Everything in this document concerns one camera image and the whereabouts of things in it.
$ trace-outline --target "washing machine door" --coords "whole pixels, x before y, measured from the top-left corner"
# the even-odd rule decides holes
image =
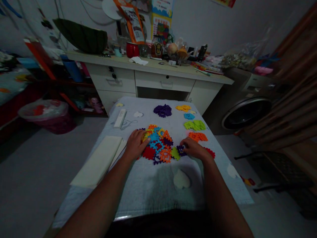
[[[272,103],[267,98],[251,98],[231,108],[222,119],[222,127],[227,130],[249,126],[267,115]]]

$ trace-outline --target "white wall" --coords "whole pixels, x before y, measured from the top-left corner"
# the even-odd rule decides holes
[[[84,1],[89,3],[83,2],[90,16],[79,0],[57,0],[58,7],[61,3],[60,17],[105,30],[108,35],[116,39],[116,24],[102,11],[101,0]],[[174,35],[183,37],[190,46],[207,43],[208,51],[211,51],[213,55],[223,54],[241,43],[259,40],[263,34],[263,28],[268,23],[273,23],[274,29],[264,53],[273,52],[315,2],[314,0],[237,0],[234,7],[230,9],[211,0],[174,1],[172,19]],[[9,0],[9,3],[19,10],[17,2],[18,0]],[[20,0],[20,2],[22,7],[27,9],[25,12],[29,21],[36,25],[36,33],[46,38],[47,32],[40,26],[36,1]],[[54,0],[38,0],[38,3],[48,20],[57,18]],[[21,40],[24,34],[16,30],[9,17],[0,17],[0,26],[1,49],[23,56],[30,54]],[[67,44],[63,37],[62,40],[68,50],[73,49],[73,46]],[[45,44],[50,45],[50,42],[45,39]]]

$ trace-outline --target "drawer handle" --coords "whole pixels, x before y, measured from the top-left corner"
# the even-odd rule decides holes
[[[172,88],[173,87],[173,82],[162,82],[162,81],[160,81],[161,82],[161,86],[162,86],[162,88]]]
[[[106,81],[107,81],[108,84],[110,84],[111,86],[122,86],[122,80],[118,80],[118,79],[106,79]]]

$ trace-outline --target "forearm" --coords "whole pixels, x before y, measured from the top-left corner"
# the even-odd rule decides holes
[[[116,214],[132,163],[130,158],[123,155],[63,226],[57,237],[104,236]]]
[[[214,159],[205,156],[201,160],[204,166],[207,206],[215,225],[225,237],[253,237]]]

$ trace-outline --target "plastic bag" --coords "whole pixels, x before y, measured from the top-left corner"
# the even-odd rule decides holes
[[[59,100],[38,100],[20,108],[18,115],[27,121],[46,121],[66,115],[68,104]]]
[[[265,28],[262,40],[245,43],[227,51],[220,63],[221,67],[252,70],[268,42],[272,28],[272,24]]]

